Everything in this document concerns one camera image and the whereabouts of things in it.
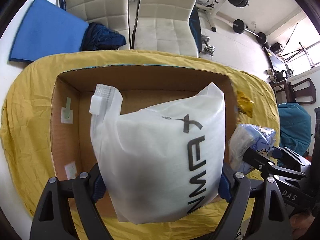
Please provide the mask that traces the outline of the cardboard box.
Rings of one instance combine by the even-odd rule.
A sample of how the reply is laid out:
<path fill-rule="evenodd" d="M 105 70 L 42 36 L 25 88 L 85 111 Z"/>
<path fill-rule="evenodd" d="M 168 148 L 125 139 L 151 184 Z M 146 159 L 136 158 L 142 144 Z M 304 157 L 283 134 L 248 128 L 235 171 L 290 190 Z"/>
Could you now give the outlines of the cardboard box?
<path fill-rule="evenodd" d="M 55 174 L 72 179 L 98 165 L 91 143 L 91 98 L 98 84 L 115 87 L 123 98 L 121 114 L 129 114 L 157 104 L 195 96 L 215 84 L 225 97 L 225 153 L 236 128 L 236 98 L 230 78 L 206 70 L 157 65 L 90 67 L 58 75 L 50 120 L 51 152 Z M 108 191 L 99 199 L 98 210 L 116 216 Z"/>

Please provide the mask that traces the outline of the white padded chair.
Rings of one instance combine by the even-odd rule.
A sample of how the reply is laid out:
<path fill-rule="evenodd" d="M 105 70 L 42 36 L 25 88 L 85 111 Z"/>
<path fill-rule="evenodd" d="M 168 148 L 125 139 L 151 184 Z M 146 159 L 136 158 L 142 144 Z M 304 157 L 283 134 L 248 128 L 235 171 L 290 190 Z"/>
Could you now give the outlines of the white padded chair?
<path fill-rule="evenodd" d="M 126 40 L 120 49 L 130 49 L 129 0 L 59 0 L 59 5 L 87 23 L 100 23 L 117 31 Z"/>
<path fill-rule="evenodd" d="M 132 48 L 198 57 L 189 18 L 196 0 L 139 0 Z"/>

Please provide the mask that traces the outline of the left white padded chair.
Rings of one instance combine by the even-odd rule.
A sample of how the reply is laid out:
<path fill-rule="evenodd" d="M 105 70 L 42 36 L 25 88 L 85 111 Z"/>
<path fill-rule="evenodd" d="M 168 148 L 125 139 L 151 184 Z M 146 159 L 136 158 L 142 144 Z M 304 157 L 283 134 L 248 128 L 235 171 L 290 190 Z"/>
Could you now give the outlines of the left white padded chair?
<path fill-rule="evenodd" d="M 126 40 L 120 49 L 130 49 L 129 0 L 59 0 L 59 5 L 87 23 L 100 23 L 117 31 Z"/>

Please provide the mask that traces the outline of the blue foam mat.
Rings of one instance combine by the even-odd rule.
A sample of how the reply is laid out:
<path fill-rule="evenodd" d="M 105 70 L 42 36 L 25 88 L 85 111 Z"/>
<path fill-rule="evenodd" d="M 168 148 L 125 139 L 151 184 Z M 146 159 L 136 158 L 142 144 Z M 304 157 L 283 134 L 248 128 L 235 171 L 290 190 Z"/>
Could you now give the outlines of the blue foam mat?
<path fill-rule="evenodd" d="M 34 0 L 18 28 L 9 61 L 30 63 L 49 55 L 79 52 L 88 26 L 47 0 Z"/>

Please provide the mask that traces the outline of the yellow tablecloth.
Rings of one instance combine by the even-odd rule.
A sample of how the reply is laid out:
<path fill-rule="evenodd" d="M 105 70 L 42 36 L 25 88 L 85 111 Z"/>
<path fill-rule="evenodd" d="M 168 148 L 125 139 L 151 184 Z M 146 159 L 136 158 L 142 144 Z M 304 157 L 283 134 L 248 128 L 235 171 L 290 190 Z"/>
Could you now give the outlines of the yellow tablecloth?
<path fill-rule="evenodd" d="M 247 72 L 160 51 L 107 50 L 46 56 L 17 76 L 2 107 L 2 147 L 11 178 L 31 217 L 47 180 L 54 175 L 49 119 L 56 77 L 67 70 L 114 64 L 170 65 L 225 74 L 231 79 L 235 92 L 244 92 L 254 102 L 253 118 L 240 113 L 237 123 L 274 129 L 274 145 L 279 146 L 280 122 L 274 92 L 265 81 Z M 226 207 L 226 201 L 220 200 L 172 223 L 134 225 L 113 218 L 103 218 L 103 221 L 114 239 L 192 239 L 213 232 Z"/>

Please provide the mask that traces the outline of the white zip pouch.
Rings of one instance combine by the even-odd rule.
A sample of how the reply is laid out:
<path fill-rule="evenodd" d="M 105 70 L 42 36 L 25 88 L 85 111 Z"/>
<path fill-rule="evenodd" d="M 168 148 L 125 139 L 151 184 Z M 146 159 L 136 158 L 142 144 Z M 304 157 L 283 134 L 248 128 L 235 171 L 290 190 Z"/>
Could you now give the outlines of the white zip pouch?
<path fill-rule="evenodd" d="M 115 87 L 91 98 L 91 143 L 121 222 L 172 222 L 218 194 L 225 97 L 211 83 L 195 96 L 121 114 Z"/>

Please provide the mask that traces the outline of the black blue bench pad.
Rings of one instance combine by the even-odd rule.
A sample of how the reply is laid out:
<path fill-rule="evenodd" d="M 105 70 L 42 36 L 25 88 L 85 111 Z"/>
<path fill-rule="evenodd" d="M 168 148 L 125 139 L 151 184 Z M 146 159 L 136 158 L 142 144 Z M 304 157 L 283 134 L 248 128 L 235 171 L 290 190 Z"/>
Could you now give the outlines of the black blue bench pad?
<path fill-rule="evenodd" d="M 199 53 L 201 53 L 202 52 L 202 34 L 201 34 L 199 14 L 197 12 L 196 6 L 194 6 L 191 11 L 191 15 L 189 18 L 189 27 L 191 29 L 191 33 L 195 40 L 197 50 Z"/>

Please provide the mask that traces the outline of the white weight bench rack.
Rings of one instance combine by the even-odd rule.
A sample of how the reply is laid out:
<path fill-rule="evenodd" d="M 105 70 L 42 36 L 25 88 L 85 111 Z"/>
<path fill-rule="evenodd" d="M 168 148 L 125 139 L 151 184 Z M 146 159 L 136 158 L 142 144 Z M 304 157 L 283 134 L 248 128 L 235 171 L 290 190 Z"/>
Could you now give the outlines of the white weight bench rack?
<path fill-rule="evenodd" d="M 243 8 L 248 4 L 248 0 L 207 0 L 205 5 L 196 3 L 196 7 L 198 9 L 203 10 L 206 13 L 211 31 L 213 32 L 216 32 L 217 30 L 216 25 L 214 23 L 214 18 L 226 1 L 228 1 L 231 5 L 237 8 Z"/>

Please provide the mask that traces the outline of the light blue tissue pack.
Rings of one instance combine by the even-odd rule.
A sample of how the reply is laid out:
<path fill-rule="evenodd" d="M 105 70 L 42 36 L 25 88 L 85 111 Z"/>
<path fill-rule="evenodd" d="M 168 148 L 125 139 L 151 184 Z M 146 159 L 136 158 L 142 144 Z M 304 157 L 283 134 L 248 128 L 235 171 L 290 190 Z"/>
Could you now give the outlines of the light blue tissue pack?
<path fill-rule="evenodd" d="M 252 124 L 239 124 L 228 142 L 229 161 L 235 172 L 248 174 L 254 167 L 243 161 L 244 153 L 251 148 L 267 158 L 271 157 L 276 131 Z"/>

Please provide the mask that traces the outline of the yellow wrapper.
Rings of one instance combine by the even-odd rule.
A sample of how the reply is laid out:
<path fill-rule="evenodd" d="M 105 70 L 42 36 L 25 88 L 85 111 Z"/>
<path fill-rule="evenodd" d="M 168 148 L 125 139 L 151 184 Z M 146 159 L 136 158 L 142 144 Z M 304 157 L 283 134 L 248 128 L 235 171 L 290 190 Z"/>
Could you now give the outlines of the yellow wrapper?
<path fill-rule="evenodd" d="M 241 91 L 236 92 L 236 100 L 239 112 L 245 114 L 249 118 L 252 118 L 254 105 L 253 101 Z"/>

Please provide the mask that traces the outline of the teal blanket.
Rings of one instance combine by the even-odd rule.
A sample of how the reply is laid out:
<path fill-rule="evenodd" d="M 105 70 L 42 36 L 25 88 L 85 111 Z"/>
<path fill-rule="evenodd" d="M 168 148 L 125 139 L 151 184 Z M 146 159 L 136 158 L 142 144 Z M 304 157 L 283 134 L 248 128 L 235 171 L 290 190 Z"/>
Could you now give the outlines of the teal blanket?
<path fill-rule="evenodd" d="M 280 120 L 280 143 L 303 156 L 311 143 L 311 116 L 298 103 L 278 105 Z"/>

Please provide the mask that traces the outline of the dark wooden chair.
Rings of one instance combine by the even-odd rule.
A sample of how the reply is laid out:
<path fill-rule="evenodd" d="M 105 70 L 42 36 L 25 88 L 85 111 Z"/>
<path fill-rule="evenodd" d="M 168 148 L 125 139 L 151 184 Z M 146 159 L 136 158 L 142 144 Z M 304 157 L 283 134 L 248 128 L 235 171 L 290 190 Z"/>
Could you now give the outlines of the dark wooden chair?
<path fill-rule="evenodd" d="M 316 102 L 317 91 L 310 78 L 292 84 L 287 79 L 280 82 L 270 82 L 275 95 L 284 92 L 285 102 L 311 105 Z"/>

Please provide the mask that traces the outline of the small dumbbells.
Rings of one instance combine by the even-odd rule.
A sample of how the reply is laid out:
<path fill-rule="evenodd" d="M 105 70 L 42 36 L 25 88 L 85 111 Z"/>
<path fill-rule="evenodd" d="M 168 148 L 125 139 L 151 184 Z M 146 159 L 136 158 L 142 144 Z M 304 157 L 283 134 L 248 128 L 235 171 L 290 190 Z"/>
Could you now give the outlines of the small dumbbells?
<path fill-rule="evenodd" d="M 201 36 L 202 43 L 205 45 L 202 52 L 206 55 L 213 56 L 215 52 L 215 47 L 209 44 L 210 37 L 206 35 Z"/>

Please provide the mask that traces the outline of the floor barbell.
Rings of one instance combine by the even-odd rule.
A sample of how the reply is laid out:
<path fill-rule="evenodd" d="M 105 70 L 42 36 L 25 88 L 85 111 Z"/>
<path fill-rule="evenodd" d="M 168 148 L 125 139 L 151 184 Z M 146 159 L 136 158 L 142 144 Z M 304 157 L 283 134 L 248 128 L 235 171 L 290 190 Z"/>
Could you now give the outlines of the floor barbell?
<path fill-rule="evenodd" d="M 257 42 L 260 45 L 264 45 L 267 43 L 267 36 L 263 32 L 255 33 L 247 28 L 247 25 L 241 19 L 236 19 L 232 23 L 233 31 L 237 34 L 243 34 L 244 32 L 248 32 L 256 37 Z"/>

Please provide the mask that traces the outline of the dark blue knitted cloth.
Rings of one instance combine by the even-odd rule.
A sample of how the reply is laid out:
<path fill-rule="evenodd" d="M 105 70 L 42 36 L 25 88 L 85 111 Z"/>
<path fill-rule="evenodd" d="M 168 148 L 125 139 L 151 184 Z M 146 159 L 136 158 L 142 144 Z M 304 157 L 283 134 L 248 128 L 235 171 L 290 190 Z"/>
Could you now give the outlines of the dark blue knitted cloth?
<path fill-rule="evenodd" d="M 103 24 L 90 23 L 84 33 L 80 50 L 118 50 L 124 45 L 127 45 L 125 36 Z"/>

